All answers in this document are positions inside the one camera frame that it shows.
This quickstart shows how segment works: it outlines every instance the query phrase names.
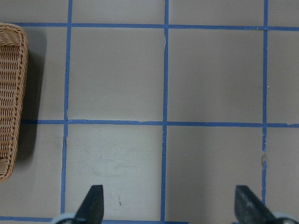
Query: basket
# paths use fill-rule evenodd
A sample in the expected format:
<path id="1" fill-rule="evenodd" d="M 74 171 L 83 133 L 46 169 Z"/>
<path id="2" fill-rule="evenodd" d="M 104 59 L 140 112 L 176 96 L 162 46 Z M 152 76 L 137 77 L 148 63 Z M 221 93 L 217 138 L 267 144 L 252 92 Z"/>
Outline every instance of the basket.
<path id="1" fill-rule="evenodd" d="M 17 156 L 27 64 L 25 31 L 0 23 L 0 182 L 12 174 Z"/>

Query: wicker basket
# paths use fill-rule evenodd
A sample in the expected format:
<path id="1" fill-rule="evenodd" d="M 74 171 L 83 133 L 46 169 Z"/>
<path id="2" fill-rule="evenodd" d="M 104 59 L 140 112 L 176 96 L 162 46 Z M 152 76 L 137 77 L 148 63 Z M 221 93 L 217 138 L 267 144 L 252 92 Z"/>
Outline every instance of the wicker basket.
<path id="1" fill-rule="evenodd" d="M 19 26 L 0 23 L 0 182 L 13 172 L 28 64 L 28 40 Z"/>

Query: tiled floor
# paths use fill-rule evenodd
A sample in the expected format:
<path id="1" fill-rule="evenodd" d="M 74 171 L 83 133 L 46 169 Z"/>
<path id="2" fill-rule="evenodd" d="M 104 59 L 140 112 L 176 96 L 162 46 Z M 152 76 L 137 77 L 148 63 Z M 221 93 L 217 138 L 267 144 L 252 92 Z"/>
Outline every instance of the tiled floor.
<path id="1" fill-rule="evenodd" d="M 0 0 L 0 21 L 30 51 L 0 224 L 92 184 L 109 224 L 235 222 L 237 184 L 299 217 L 299 1 Z"/>

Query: grid floor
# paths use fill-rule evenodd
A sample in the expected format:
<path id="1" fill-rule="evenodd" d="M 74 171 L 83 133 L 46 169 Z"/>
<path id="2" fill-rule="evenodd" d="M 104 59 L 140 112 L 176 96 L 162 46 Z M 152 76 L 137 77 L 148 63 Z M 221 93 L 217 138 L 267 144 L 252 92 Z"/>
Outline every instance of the grid floor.
<path id="1" fill-rule="evenodd" d="M 29 2 L 0 0 L 30 41 L 0 223 L 50 222 L 92 184 L 104 224 L 233 222 L 236 184 L 296 215 L 297 1 Z"/>

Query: vertical blue line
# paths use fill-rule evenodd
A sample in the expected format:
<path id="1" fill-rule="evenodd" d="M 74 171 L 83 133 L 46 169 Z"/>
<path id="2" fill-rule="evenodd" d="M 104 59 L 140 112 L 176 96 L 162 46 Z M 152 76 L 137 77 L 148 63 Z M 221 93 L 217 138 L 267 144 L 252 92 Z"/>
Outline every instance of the vertical blue line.
<path id="1" fill-rule="evenodd" d="M 268 0 L 264 0 L 263 25 L 268 27 Z M 263 31 L 263 152 L 266 153 L 267 138 L 267 67 L 268 67 L 268 30 Z M 266 174 L 267 164 L 263 165 L 262 171 L 262 202 L 266 203 Z"/>
<path id="2" fill-rule="evenodd" d="M 61 171 L 61 202 L 60 213 L 65 212 L 65 178 L 66 178 L 66 140 L 68 136 L 68 108 L 69 108 L 69 81 L 70 81 L 70 59 L 71 59 L 71 17 L 72 0 L 69 0 L 67 15 L 67 34 L 66 34 L 66 56 L 65 56 L 65 77 L 64 77 L 64 139 L 62 152 L 62 171 Z"/>
<path id="3" fill-rule="evenodd" d="M 164 50 L 163 143 L 162 143 L 161 218 L 160 218 L 161 221 L 165 221 L 165 198 L 166 198 L 169 0 L 165 0 L 164 24 L 165 24 L 165 29 L 164 29 L 165 50 Z"/>

